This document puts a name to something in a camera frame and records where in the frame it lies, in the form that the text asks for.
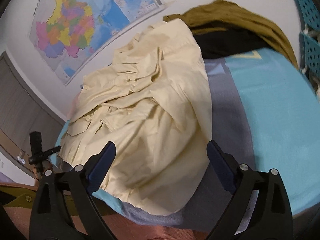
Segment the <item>cream jacket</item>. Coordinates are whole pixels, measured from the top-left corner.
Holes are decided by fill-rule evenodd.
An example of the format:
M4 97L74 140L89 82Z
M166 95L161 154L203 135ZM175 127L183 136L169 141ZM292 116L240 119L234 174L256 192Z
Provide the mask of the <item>cream jacket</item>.
M59 157L84 164L108 142L116 157L101 189L157 216L181 210L208 166L212 99L190 29L159 22L84 77Z

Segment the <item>grey wooden door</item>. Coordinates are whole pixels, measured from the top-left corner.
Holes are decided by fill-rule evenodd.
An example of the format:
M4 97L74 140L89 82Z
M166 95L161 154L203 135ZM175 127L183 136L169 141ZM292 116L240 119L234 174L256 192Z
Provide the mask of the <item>grey wooden door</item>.
M25 83L6 52L1 55L1 150L18 168L30 173L29 133L42 134L42 149L54 147L65 122Z

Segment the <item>teal grey bed sheet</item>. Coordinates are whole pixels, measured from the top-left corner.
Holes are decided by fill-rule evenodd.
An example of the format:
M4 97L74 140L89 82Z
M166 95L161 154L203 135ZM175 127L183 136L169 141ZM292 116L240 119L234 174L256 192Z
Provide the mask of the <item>teal grey bed sheet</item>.
M203 60L212 99L212 138L240 163L280 171L292 214L319 208L319 103L306 79L283 55L267 49ZM73 167L59 157L54 165ZM187 204L167 216L151 215L101 188L95 196L140 225L208 232L231 195L210 161Z

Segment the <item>black garment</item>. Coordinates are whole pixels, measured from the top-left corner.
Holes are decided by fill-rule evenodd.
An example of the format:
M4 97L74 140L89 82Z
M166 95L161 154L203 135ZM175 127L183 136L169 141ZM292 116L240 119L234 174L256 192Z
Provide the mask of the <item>black garment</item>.
M256 33L243 28L194 35L194 38L201 49L203 59L219 59L261 48L272 49Z

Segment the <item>olive brown garment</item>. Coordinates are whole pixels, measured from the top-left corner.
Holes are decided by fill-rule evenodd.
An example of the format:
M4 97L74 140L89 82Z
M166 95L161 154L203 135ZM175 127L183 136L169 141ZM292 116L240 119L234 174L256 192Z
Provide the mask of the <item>olive brown garment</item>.
M256 33L272 47L272 50L287 58L295 68L298 63L292 46L283 31L271 20L257 15L237 4L225 0L215 0L210 4L192 8L183 14L163 17L163 21L182 20L193 36L243 28Z

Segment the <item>teal plastic storage rack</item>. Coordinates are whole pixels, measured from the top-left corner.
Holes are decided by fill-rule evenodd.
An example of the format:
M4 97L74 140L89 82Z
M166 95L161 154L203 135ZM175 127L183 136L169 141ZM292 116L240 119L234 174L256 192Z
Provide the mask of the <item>teal plastic storage rack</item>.
M300 71L319 93L319 10L312 0L294 0L302 31L299 34Z

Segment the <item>colourful wall map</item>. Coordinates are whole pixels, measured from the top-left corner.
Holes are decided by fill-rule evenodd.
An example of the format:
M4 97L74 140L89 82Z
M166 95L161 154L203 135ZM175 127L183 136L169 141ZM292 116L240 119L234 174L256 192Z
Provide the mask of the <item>colourful wall map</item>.
M162 0L38 0L29 39L67 85L106 45L163 7Z

